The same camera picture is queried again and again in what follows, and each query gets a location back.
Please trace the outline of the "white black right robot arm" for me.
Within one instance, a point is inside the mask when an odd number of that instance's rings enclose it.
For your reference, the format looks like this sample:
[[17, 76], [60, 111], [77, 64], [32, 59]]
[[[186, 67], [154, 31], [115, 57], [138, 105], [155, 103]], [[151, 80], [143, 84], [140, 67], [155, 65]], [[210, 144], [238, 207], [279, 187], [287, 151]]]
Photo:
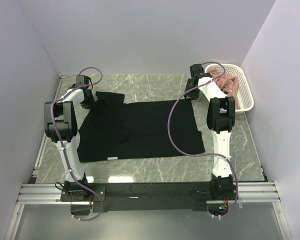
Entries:
[[235, 125], [236, 101], [227, 96], [217, 86], [210, 73], [204, 71], [200, 63], [189, 67], [185, 98], [196, 100], [203, 93], [209, 101], [206, 124], [213, 140], [213, 178], [227, 178], [232, 174], [230, 164], [224, 157], [230, 157], [230, 138]]

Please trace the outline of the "black t shirt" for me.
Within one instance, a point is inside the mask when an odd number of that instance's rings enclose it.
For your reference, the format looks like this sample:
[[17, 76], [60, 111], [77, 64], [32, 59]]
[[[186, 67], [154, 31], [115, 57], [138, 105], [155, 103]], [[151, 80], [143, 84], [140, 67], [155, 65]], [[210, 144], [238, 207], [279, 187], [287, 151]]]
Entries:
[[79, 129], [82, 163], [164, 158], [205, 152], [191, 100], [124, 103], [122, 93], [96, 92]]

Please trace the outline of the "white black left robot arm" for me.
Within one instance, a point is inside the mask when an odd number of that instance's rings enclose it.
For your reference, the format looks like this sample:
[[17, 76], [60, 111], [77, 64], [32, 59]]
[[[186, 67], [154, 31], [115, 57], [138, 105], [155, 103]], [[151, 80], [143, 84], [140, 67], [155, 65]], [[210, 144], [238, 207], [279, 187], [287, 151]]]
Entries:
[[75, 137], [78, 133], [78, 124], [75, 107], [80, 105], [83, 109], [91, 109], [94, 97], [91, 78], [78, 75], [76, 83], [72, 85], [65, 95], [54, 102], [45, 102], [44, 131], [58, 149], [65, 171], [65, 180], [69, 183], [82, 181], [86, 178], [81, 167], [76, 148]]

